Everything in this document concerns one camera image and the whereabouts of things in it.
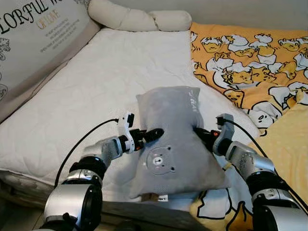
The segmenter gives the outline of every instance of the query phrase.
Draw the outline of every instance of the wall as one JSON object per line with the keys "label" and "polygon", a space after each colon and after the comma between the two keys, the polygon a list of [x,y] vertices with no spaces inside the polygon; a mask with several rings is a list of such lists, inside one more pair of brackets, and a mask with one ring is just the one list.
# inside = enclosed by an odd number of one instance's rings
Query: wall
{"label": "wall", "polygon": [[111,0],[126,7],[186,10],[195,22],[308,30],[308,0]]}

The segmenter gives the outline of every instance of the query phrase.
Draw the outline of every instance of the bed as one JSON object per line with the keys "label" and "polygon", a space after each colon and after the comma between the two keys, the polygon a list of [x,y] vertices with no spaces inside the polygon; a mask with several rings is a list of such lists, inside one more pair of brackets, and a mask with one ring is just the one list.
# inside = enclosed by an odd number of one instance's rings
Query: bed
{"label": "bed", "polygon": [[[189,31],[133,33],[103,28],[33,99],[1,124],[1,180],[27,201],[44,201],[62,159],[85,133],[127,110],[135,113],[134,127],[138,128],[135,96],[160,86],[201,87],[200,110],[206,129],[216,129],[215,116],[227,112],[256,137],[257,128],[242,111],[193,76],[189,43]],[[116,134],[116,125],[110,124],[84,140],[61,179],[84,147]],[[235,138],[249,143],[238,130]],[[130,201],[123,185],[132,176],[123,176],[132,158],[124,155],[112,162],[103,181],[105,201]],[[194,197],[185,194],[155,204],[187,212]]]}

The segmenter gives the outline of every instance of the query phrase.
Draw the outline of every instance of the pillow tag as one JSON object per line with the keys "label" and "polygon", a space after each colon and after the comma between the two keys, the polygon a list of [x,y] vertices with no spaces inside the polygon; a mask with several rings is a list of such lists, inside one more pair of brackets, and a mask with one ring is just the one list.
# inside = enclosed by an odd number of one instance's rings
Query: pillow tag
{"label": "pillow tag", "polygon": [[160,195],[158,197],[158,201],[160,201],[160,202],[168,202],[168,195]]}

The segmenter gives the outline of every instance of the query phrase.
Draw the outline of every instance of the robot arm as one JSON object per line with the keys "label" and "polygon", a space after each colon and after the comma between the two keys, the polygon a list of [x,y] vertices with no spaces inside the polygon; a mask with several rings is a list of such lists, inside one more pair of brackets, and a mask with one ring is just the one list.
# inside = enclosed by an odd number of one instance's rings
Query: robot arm
{"label": "robot arm", "polygon": [[50,194],[44,211],[45,224],[38,231],[93,231],[101,221],[102,181],[112,160],[143,147],[143,142],[160,138],[160,128],[129,130],[134,115],[127,113],[118,124],[117,137],[89,146],[74,163],[64,182]]}
{"label": "robot arm", "polygon": [[289,193],[289,186],[275,172],[273,162],[252,148],[232,141],[233,117],[217,117],[219,131],[196,128],[197,135],[216,155],[225,156],[246,181],[253,202],[254,231],[308,230],[308,216]]}

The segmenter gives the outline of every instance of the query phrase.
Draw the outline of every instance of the black cable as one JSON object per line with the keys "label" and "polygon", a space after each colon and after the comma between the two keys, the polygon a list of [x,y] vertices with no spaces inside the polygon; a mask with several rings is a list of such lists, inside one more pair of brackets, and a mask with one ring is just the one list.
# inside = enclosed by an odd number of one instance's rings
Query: black cable
{"label": "black cable", "polygon": [[232,120],[228,120],[228,119],[223,119],[223,121],[225,122],[229,122],[231,124],[234,124],[235,126],[237,126],[238,128],[240,128],[251,140],[252,142],[257,146],[257,148],[260,150],[260,152],[263,154],[264,157],[268,158],[268,156],[265,154],[265,152],[263,151],[263,149],[260,147],[260,145],[257,143],[257,141],[255,141],[255,139],[248,133],[248,131],[246,131],[242,126],[240,126],[239,124],[235,123]]}
{"label": "black cable", "polygon": [[102,122],[100,123],[99,125],[97,125],[96,127],[92,128],[86,135],[84,135],[74,146],[73,148],[69,151],[69,153],[67,154],[67,156],[65,157],[65,159],[63,160],[59,170],[58,170],[58,173],[57,173],[57,176],[56,176],[56,180],[54,181],[54,188],[56,188],[58,186],[58,183],[59,183],[59,178],[60,178],[60,175],[61,175],[61,172],[62,172],[62,169],[65,165],[65,163],[67,162],[68,158],[71,156],[71,154],[73,153],[73,151],[78,147],[78,145],[88,136],[90,135],[94,130],[96,130],[97,128],[99,128],[100,126],[104,125],[104,124],[107,124],[109,122],[112,122],[112,121],[115,121],[115,122],[119,122],[119,119],[109,119],[105,122]]}
{"label": "black cable", "polygon": [[[237,126],[239,129],[241,129],[251,140],[252,142],[256,145],[256,147],[260,150],[260,152],[263,154],[264,157],[268,158],[268,156],[265,154],[265,152],[263,151],[263,149],[260,147],[260,145],[257,143],[257,141],[255,141],[255,139],[239,124],[235,123],[232,120],[228,120],[228,119],[223,119],[223,121],[234,124],[235,126]],[[274,169],[275,173],[277,176],[279,176],[278,172],[276,171],[276,169]],[[300,202],[300,204],[305,208],[305,210],[303,210],[307,215],[308,215],[308,205],[304,202],[304,200],[290,187],[290,185],[284,181],[284,183],[288,186],[289,191],[293,194],[293,196]]]}

